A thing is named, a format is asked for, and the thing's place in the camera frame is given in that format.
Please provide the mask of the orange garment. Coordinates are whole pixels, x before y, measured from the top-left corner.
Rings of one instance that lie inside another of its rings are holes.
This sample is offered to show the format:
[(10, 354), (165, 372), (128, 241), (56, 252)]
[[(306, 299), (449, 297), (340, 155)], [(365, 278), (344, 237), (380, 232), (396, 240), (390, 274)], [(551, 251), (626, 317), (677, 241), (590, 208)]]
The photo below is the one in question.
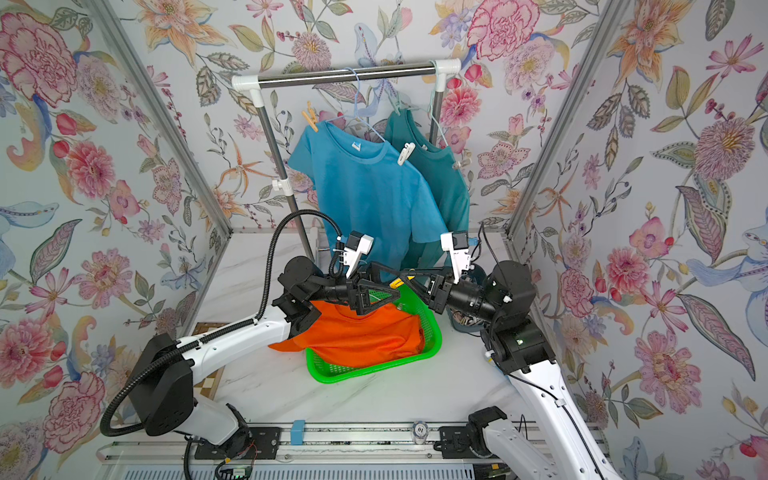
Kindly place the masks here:
[(365, 367), (415, 353), (421, 346), (420, 320), (390, 304), (359, 316), (350, 308), (314, 301), (321, 316), (304, 333), (270, 346), (278, 352), (316, 349), (329, 362)]

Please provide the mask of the blue garment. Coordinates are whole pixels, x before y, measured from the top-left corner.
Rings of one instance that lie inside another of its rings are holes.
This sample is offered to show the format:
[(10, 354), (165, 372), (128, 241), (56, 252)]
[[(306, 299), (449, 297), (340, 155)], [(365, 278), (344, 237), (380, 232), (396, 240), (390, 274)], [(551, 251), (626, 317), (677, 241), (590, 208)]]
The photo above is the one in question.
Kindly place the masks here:
[(374, 238), (367, 260), (386, 265), (380, 239), (386, 205), (382, 170), (386, 160), (394, 156), (393, 147), (387, 142), (362, 140), (327, 122), (318, 127), (318, 132), (305, 128), (288, 165), (312, 181), (319, 210), (330, 216), (345, 236), (357, 231)]

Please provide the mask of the teal embroidered t-shirt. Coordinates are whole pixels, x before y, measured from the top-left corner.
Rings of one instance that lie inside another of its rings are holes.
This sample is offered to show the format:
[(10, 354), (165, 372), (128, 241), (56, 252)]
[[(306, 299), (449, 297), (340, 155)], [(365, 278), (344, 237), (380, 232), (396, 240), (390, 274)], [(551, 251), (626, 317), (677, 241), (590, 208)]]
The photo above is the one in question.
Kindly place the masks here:
[[(390, 115), (384, 138), (394, 156), (382, 170), (382, 262), (403, 269), (433, 267), (443, 256), (440, 236), (469, 227), (467, 188), (460, 172), (452, 169), (451, 149), (431, 144), (410, 111)], [(416, 147), (400, 166), (398, 156), (407, 142)]]

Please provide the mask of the light blue wire hanger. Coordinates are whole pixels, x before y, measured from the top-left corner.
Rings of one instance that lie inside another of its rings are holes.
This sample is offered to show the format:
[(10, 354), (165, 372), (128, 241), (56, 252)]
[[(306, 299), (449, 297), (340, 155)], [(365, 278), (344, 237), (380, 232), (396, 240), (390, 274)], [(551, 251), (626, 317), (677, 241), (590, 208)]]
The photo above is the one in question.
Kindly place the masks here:
[(385, 143), (385, 138), (369, 123), (368, 115), (364, 114), (360, 107), (361, 103), (365, 103), (366, 98), (362, 94), (362, 81), (359, 74), (351, 67), (346, 67), (345, 71), (354, 77), (354, 84), (343, 82), (328, 83), (326, 84), (327, 93), (337, 101), (352, 104), (352, 114), (343, 114), (343, 117), (351, 117), (353, 120), (362, 123), (370, 132), (375, 134), (383, 143)]

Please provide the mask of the mint green clothespin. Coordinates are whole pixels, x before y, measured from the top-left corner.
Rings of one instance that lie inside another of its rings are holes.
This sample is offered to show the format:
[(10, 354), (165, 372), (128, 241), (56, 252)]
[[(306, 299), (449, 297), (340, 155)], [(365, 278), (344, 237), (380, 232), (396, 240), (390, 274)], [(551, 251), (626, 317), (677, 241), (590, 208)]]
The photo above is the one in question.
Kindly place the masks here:
[(400, 115), (402, 111), (402, 103), (401, 103), (400, 97), (398, 95), (394, 95), (390, 97), (390, 100), (391, 100), (391, 104), (394, 112), (397, 115)]

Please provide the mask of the beige yellow clothespin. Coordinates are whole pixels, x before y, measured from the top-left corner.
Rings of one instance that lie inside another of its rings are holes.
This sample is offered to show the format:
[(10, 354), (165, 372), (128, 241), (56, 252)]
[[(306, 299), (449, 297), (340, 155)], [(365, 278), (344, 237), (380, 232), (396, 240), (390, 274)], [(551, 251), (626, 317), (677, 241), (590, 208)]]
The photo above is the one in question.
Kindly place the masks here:
[(306, 108), (302, 111), (302, 116), (314, 132), (319, 131), (319, 116), (310, 101), (307, 102)]

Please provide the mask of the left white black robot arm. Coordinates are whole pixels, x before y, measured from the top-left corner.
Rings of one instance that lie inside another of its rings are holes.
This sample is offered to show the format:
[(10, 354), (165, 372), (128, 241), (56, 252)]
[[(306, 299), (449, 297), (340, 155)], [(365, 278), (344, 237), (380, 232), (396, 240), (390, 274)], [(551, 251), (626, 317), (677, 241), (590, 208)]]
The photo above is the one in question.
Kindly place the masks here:
[(176, 432), (228, 456), (243, 454), (253, 441), (248, 423), (234, 406), (203, 398), (195, 392), (195, 384), (258, 349), (307, 332), (321, 317), (318, 301), (366, 315), (378, 307), (371, 292), (385, 293), (384, 304), (398, 299), (399, 293), (360, 267), (372, 247), (369, 235), (338, 232), (328, 272), (306, 256), (291, 259), (278, 277), (282, 295), (263, 298), (255, 314), (205, 334), (178, 340), (162, 334), (151, 339), (103, 412), (101, 434)]

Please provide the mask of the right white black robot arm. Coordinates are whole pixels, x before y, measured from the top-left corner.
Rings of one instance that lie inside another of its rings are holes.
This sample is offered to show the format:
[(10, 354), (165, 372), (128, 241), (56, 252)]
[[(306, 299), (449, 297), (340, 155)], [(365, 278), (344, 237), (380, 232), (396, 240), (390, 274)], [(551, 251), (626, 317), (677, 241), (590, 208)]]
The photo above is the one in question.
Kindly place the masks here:
[(550, 342), (530, 315), (535, 289), (528, 268), (495, 259), (476, 284), (465, 276), (473, 266), (467, 232), (443, 234), (441, 247), (450, 266), (401, 270), (396, 279), (433, 312), (451, 308), (480, 321), (487, 358), (532, 411), (549, 447), (543, 454), (501, 409), (487, 407), (468, 418), (471, 450), (498, 458), (520, 479), (618, 478), (579, 414)]

